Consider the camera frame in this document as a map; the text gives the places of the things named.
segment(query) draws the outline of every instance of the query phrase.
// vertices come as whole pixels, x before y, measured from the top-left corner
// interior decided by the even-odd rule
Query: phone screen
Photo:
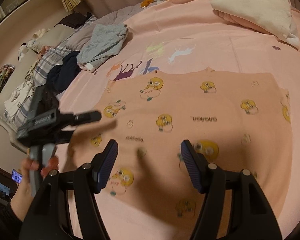
[[[12,179],[17,182],[17,183],[21,183],[22,180],[22,175],[20,173],[18,173],[16,170],[13,169],[12,171]]]

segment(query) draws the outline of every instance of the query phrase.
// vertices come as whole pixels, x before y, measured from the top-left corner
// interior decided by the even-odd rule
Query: plaid blanket
[[[92,22],[97,20],[94,16],[90,17],[83,26],[86,26]],[[57,47],[50,48],[42,57],[42,59],[39,61],[37,66],[35,67],[33,71],[33,82],[34,86],[38,87],[41,85],[44,85],[46,83],[46,78],[48,76],[48,73],[50,72],[51,68],[53,68],[55,65],[62,65],[63,58],[68,55],[71,50],[66,48],[66,44],[68,39],[74,34],[77,33],[83,26],[80,26],[77,28],[67,39],[62,41]],[[20,108],[18,109],[16,115],[14,116],[13,120],[10,120],[7,115],[7,111],[5,110],[5,119],[8,123],[12,123],[11,125],[12,129],[16,131],[16,129],[20,126],[22,126],[26,119],[27,114],[30,109],[30,105],[32,102],[32,97],[28,97],[25,102],[20,105]]]

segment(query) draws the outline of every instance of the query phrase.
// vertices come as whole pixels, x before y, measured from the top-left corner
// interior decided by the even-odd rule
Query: hand
[[[42,177],[45,178],[51,170],[58,170],[58,164],[58,158],[53,156],[49,160],[48,166],[41,170]],[[33,201],[33,197],[31,196],[29,171],[36,171],[38,168],[39,163],[29,158],[24,159],[21,163],[22,180],[15,195],[11,199],[12,211],[21,221],[24,220]]]

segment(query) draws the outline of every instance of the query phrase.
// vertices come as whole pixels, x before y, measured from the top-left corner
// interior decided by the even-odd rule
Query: pink bed sheet
[[[289,190],[278,218],[286,237],[300,221],[300,51],[271,34],[226,22],[213,12],[210,1],[169,0],[127,20],[130,33],[120,54],[105,62],[95,75],[81,71],[63,95],[60,110],[79,113],[92,109],[102,93],[111,89],[111,85],[107,86],[109,80],[133,78],[143,74],[146,66],[175,74],[207,67],[216,71],[272,73],[278,85],[290,93],[293,162]],[[293,11],[293,18],[300,37],[300,12]],[[61,170],[75,168],[67,155],[67,145],[59,146],[57,155]],[[101,192],[96,198],[112,240],[184,239],[178,228],[108,194]],[[70,205],[74,232],[80,236],[73,200]]]

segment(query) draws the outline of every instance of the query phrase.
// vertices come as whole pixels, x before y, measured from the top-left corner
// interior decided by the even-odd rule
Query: white tag
[[[94,69],[94,67],[93,67],[90,63],[87,63],[87,64],[86,64],[86,68],[87,68],[88,70]]]

